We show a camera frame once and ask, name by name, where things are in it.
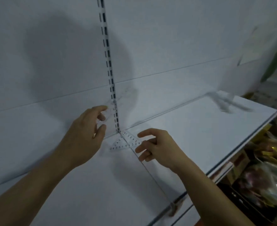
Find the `forearm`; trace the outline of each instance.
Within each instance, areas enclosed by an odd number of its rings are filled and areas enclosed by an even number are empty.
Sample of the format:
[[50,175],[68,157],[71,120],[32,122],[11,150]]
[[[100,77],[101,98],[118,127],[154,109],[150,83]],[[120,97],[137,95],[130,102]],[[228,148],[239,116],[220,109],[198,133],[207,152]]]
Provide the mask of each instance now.
[[205,225],[254,225],[189,158],[175,172]]
[[69,172],[51,155],[0,196],[0,226],[29,225],[55,186]]

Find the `hand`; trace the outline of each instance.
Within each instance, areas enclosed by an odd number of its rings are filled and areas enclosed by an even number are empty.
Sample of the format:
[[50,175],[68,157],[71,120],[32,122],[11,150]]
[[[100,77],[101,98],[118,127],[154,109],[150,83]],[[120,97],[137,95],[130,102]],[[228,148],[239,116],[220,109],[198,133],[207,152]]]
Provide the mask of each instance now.
[[136,153],[145,151],[139,156],[140,161],[149,162],[156,159],[161,165],[175,172],[176,167],[188,159],[173,138],[165,130],[149,128],[137,134],[139,138],[153,135],[155,138],[143,141],[135,149]]
[[101,111],[106,109],[107,106],[104,105],[87,109],[73,121],[54,151],[53,154],[63,160],[71,170],[90,160],[101,147],[106,125],[103,124],[97,129],[96,119],[104,121],[106,118]]

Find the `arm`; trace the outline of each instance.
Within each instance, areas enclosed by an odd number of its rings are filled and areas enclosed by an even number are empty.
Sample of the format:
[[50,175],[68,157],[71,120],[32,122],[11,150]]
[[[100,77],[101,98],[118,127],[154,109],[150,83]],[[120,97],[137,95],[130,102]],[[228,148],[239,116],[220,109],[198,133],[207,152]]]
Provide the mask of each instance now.
[[55,151],[38,167],[0,196],[0,226],[29,225],[56,185],[75,167],[91,159],[99,150],[106,126],[106,106],[86,110],[77,118]]
[[153,135],[136,148],[140,161],[156,159],[182,180],[205,225],[254,225],[178,147],[167,131],[147,129],[138,137]]

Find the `person's right hand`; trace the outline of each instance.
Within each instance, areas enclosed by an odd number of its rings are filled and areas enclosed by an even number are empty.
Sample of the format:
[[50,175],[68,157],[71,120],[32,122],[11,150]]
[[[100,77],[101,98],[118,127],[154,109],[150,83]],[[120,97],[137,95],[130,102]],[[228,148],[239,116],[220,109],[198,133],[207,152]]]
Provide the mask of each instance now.
[[143,141],[135,149],[136,153],[144,151],[139,160],[146,162],[156,159],[161,165],[175,172],[176,168],[188,160],[186,154],[178,147],[165,130],[149,128],[137,134],[139,138],[153,135],[155,138]]

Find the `person's left hand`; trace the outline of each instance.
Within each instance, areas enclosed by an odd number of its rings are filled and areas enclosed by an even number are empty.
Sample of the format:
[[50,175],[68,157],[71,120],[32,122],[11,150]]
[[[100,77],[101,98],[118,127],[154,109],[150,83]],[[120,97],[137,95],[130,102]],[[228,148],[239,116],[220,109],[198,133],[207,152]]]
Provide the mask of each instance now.
[[90,160],[101,147],[105,136],[106,125],[96,126],[96,119],[104,121],[101,113],[107,106],[100,105],[87,109],[73,121],[69,130],[54,151],[63,163],[72,170]]

